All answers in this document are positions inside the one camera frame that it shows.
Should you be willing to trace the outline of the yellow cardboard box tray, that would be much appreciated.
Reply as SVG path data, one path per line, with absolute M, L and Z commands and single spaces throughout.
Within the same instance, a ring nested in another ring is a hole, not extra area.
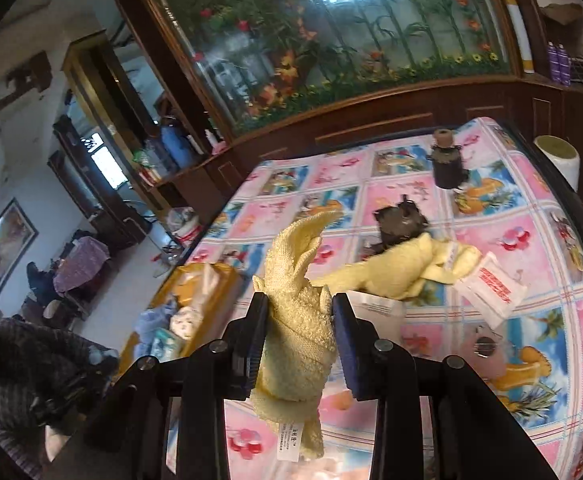
M 244 278 L 233 266 L 225 263 L 188 263 L 171 272 L 147 309 L 173 301 L 178 305 L 178 310 L 192 307 L 204 316 L 196 335 L 191 340 L 185 340 L 180 355 L 184 358 L 222 335 L 243 285 Z M 145 356 L 151 356 L 150 345 L 139 344 L 133 327 L 121 353 L 119 372 L 126 372 L 134 362 Z

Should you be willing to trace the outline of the purple bottles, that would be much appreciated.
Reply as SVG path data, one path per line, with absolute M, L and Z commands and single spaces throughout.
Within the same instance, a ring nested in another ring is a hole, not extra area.
M 557 84 L 565 87 L 571 86 L 570 58 L 562 44 L 547 43 L 547 58 L 549 59 L 549 71 L 551 78 Z

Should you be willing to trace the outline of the blue terry towel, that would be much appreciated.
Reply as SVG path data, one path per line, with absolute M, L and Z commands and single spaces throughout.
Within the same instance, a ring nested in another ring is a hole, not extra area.
M 139 344 L 149 346 L 159 328 L 168 328 L 171 318 L 178 310 L 178 305 L 171 301 L 161 306 L 144 310 L 134 324 Z

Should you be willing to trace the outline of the yellow terry towel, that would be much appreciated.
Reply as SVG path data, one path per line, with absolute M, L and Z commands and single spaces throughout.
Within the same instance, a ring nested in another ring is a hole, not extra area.
M 252 278 L 256 292 L 267 296 L 269 319 L 249 402 L 276 432 L 285 424 L 303 426 L 299 454 L 305 460 L 324 455 L 319 404 L 337 358 L 331 293 L 312 284 L 307 271 L 325 226 L 339 217 L 322 211 L 287 226 L 269 248 L 264 274 Z
M 453 285 L 482 258 L 481 251 L 456 240 L 435 240 L 429 233 L 339 269 L 313 278 L 332 295 L 347 290 L 402 300 L 418 296 L 427 281 Z

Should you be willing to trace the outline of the purple covered table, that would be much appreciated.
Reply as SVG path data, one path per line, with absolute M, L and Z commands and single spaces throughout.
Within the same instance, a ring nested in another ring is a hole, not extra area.
M 92 281 L 109 259 L 109 249 L 104 243 L 92 236 L 77 238 L 55 272 L 53 284 L 56 292 L 64 296 Z

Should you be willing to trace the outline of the teal tissue pack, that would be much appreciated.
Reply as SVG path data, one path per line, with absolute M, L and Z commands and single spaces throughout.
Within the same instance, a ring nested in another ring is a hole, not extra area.
M 170 330 L 158 328 L 150 344 L 150 355 L 162 363 L 173 361 L 180 358 L 184 344 L 185 341 Z

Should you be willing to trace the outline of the white plastic bucket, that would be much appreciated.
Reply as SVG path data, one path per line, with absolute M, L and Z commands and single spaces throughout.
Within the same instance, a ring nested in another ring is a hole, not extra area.
M 200 217 L 192 207 L 172 208 L 165 222 L 169 233 L 183 247 L 191 244 L 202 230 Z

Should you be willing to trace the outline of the white red text sachet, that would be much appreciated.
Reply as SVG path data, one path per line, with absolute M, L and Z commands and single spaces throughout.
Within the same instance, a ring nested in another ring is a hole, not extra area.
M 496 330 L 521 305 L 528 287 L 509 276 L 497 257 L 487 252 L 454 288 L 480 313 L 491 330 Z

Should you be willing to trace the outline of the blue thermos flask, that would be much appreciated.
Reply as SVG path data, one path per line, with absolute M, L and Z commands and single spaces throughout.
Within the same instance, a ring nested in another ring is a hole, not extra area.
M 170 122 L 167 118 L 162 119 L 160 135 L 162 144 L 180 169 L 194 165 L 195 158 L 190 144 L 175 122 Z

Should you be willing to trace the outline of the person in plaid shirt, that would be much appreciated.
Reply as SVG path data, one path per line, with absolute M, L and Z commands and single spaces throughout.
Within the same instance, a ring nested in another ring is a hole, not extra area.
M 45 428 L 98 403 L 119 354 L 67 330 L 0 319 L 0 448 L 30 479 L 40 479 Z

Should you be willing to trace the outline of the framed wall painting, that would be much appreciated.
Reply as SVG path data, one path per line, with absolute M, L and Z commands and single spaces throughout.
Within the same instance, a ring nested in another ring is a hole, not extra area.
M 0 214 L 0 293 L 39 232 L 16 198 Z

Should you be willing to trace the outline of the white paper sachet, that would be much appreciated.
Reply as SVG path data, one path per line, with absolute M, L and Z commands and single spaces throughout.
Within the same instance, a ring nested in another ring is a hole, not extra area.
M 371 322 L 380 338 L 396 340 L 399 337 L 404 320 L 401 301 L 355 290 L 347 290 L 346 295 L 354 315 L 360 320 Z

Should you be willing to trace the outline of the black jar with cork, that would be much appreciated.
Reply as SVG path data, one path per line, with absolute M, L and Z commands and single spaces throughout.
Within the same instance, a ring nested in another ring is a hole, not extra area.
M 461 147 L 455 143 L 451 129 L 437 129 L 433 132 L 429 159 L 433 165 L 433 180 L 438 188 L 454 190 L 468 180 Z

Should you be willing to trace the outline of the avocado print tissue pack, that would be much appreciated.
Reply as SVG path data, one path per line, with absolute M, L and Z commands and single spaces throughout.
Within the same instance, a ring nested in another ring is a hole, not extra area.
M 204 316 L 195 308 L 183 307 L 170 318 L 169 330 L 183 340 L 191 340 L 202 324 Z

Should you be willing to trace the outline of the large decorated fish tank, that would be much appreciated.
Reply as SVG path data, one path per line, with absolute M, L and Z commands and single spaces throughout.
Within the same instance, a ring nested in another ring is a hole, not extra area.
M 491 0 L 159 0 L 235 133 L 401 84 L 509 70 Z

